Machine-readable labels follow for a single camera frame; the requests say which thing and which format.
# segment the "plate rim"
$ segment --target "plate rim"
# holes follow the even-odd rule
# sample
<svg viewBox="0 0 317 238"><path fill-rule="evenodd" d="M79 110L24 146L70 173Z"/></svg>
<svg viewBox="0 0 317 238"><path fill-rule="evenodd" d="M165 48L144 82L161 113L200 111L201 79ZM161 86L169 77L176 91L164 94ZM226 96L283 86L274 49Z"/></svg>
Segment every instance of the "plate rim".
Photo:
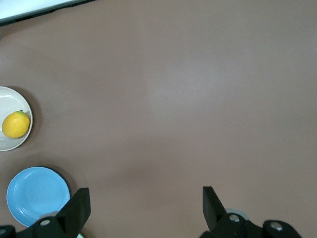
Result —
<svg viewBox="0 0 317 238"><path fill-rule="evenodd" d="M0 149L0 151L9 151L9 150L13 150L13 149L19 147L19 146L20 146L21 144L23 144L24 141L29 137L29 135L30 135L30 133L31 133L31 130L32 130L32 127L33 127L33 113L32 113L32 109L31 109L31 106L30 106L29 102L25 99L25 97L23 97L23 95L21 95L19 92L15 91L14 89L9 88L9 87L0 86L0 89L1 89L1 88L5 89L5 90L8 90L8 91L11 91L11 92L13 92L13 93L18 94L19 96L21 96L21 97L24 99L24 101L26 102L26 104L27 104L27 106L28 106L28 109L30 110L30 125L29 125L28 132L27 132L27 134L24 136L23 140L22 140L18 145L14 146L14 147L12 147L12 148L4 149L4 150Z"/></svg>
<svg viewBox="0 0 317 238"><path fill-rule="evenodd" d="M55 171L55 170L53 170L53 169L51 169L51 168L49 168L49 167L45 167L45 166L32 166L32 167L25 168L25 169L21 170L20 172L18 172L18 173L12 178L12 180L10 181L10 184L9 184L7 190L6 190L6 203L7 203L7 206L8 206L8 209L9 209L11 215L12 215L19 223L21 223L22 225L24 225L24 226L26 226L26 227L30 227L32 224L31 224L31 225L27 225L27 224L21 222L19 219L17 219L17 217L14 215L14 213L13 213L12 210L10 209L8 195L9 195L9 189L10 189L11 186L12 186L13 180L14 180L20 173L24 172L25 170L30 170L30 169L45 169L45 170L49 170L49 171L51 171L51 172L54 172L54 173L55 173L56 175L58 175L58 176L65 182L65 184L66 184L67 191L68 191L68 193L67 193L67 200L68 200L68 201L70 200L70 195L71 195L71 194L70 194L69 185L68 185L67 181L65 180L65 178L64 178L60 173L58 173L57 171Z"/></svg>

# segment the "white object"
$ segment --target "white object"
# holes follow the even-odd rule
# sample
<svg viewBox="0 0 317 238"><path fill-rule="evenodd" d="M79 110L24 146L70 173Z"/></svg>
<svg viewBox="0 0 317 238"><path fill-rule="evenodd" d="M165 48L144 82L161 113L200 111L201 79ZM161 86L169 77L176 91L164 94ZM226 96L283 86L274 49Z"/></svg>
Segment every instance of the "white object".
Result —
<svg viewBox="0 0 317 238"><path fill-rule="evenodd" d="M2 132L4 119L15 111L23 110L30 119L30 126L24 136L12 139ZM0 86L0 151L12 150L20 146L29 136L33 125L33 116L30 105L25 98L15 90Z"/></svg>

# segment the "lemon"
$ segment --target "lemon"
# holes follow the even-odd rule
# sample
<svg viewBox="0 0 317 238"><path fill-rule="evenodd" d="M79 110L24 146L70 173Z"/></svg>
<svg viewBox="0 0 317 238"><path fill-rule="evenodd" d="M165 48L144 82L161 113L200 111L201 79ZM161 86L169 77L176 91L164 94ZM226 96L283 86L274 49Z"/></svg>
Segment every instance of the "lemon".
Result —
<svg viewBox="0 0 317 238"><path fill-rule="evenodd" d="M29 117L23 110L19 110L9 114L4 119L2 132L9 138L20 138L28 131L29 125Z"/></svg>

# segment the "bolt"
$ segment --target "bolt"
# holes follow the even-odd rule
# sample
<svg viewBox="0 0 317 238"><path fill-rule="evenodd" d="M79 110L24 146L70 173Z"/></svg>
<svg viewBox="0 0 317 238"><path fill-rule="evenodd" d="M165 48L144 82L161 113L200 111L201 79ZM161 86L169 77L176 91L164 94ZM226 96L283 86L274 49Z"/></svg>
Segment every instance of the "bolt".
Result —
<svg viewBox="0 0 317 238"><path fill-rule="evenodd" d="M48 223L50 223L50 220L49 220L49 219L45 219L45 220L42 220L42 221L40 222L40 225L41 225L41 226L46 226Z"/></svg>
<svg viewBox="0 0 317 238"><path fill-rule="evenodd" d="M229 216L230 220L232 220L233 222L239 222L240 218L236 215L236 214L231 214Z"/></svg>
<svg viewBox="0 0 317 238"><path fill-rule="evenodd" d="M271 222L271 227L278 230L278 231L281 231L283 230L283 227L281 224L279 224L278 222Z"/></svg>

